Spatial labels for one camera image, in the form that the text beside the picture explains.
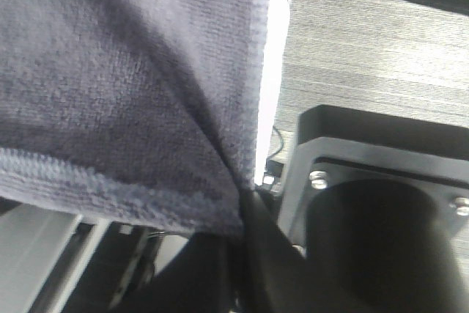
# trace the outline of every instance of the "black cylinder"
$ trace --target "black cylinder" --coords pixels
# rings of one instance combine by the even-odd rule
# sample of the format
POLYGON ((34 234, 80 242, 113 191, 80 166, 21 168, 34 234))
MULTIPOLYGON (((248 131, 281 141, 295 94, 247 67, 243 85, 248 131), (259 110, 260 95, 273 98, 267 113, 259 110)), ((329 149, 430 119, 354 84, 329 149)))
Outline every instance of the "black cylinder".
POLYGON ((377 312, 469 312, 449 235, 417 188, 390 180, 331 187, 312 199, 306 237, 314 272, 377 312))

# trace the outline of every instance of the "metal bolt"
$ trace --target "metal bolt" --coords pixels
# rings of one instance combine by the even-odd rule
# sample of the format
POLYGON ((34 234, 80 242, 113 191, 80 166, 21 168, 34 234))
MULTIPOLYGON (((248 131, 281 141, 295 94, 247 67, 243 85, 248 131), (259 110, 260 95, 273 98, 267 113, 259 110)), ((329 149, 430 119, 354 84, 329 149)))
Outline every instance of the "metal bolt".
POLYGON ((469 216, 469 198, 457 197, 453 200, 451 206, 456 208, 458 216, 469 216))
POLYGON ((316 170, 309 174, 309 179, 311 181, 311 187, 316 190, 323 190, 328 187, 328 173, 316 170))
POLYGON ((300 252, 300 254, 303 256, 303 257, 306 257, 306 250, 304 247, 300 246, 300 245, 292 245, 294 249, 296 249, 298 252, 300 252))

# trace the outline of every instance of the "black plastic part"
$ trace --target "black plastic part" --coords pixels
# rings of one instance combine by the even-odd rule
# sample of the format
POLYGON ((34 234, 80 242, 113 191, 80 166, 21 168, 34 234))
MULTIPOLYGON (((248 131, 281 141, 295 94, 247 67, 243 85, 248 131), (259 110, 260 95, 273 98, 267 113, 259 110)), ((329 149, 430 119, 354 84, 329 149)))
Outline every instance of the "black plastic part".
POLYGON ((372 312, 309 266, 276 226, 259 194, 243 195, 241 208, 247 264, 241 301, 246 312, 372 312))
POLYGON ((370 113, 317 106, 300 115, 298 144, 331 137, 469 161, 469 129, 370 113))
POLYGON ((446 227, 417 188, 336 185, 313 198, 306 222, 310 266, 376 312, 469 312, 446 227))
POLYGON ((146 287, 113 313, 227 313, 232 307, 229 246, 222 237, 195 234, 146 287))
POLYGON ((297 144, 283 179, 278 224, 304 245, 306 207, 320 191, 309 174, 328 173, 328 185, 384 179, 420 188, 439 208, 452 235, 467 222, 450 208, 469 197, 469 129, 348 108, 318 106, 300 116, 297 144))
POLYGON ((20 202, 0 197, 0 216, 4 215, 6 212, 9 212, 18 205, 20 205, 20 202))
POLYGON ((261 187, 256 187, 256 192, 259 194, 262 201, 264 202, 264 206, 267 208, 269 214, 271 216, 274 216, 273 214, 277 206, 276 198, 271 194, 271 192, 261 187))
POLYGON ((274 177, 281 177, 281 173, 284 170, 284 165, 278 161, 269 160, 265 163, 265 170, 269 175, 274 177))

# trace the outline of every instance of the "towel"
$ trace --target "towel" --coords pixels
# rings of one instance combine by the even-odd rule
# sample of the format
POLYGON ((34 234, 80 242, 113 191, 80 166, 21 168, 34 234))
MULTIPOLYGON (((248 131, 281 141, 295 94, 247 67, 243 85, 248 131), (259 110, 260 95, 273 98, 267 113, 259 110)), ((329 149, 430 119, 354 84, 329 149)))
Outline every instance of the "towel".
POLYGON ((0 196, 239 235, 268 0, 0 0, 0 196))

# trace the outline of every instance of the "gray carpet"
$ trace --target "gray carpet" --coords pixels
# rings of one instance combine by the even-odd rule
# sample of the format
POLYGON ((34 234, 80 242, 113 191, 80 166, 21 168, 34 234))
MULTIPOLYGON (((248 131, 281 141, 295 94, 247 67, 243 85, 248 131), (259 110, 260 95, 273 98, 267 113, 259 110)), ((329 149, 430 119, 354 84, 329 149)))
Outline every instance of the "gray carpet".
MULTIPOLYGON (((468 30, 467 16, 403 0, 292 0, 276 160, 319 104, 469 127, 468 30)), ((469 284, 469 226, 454 248, 469 284)))

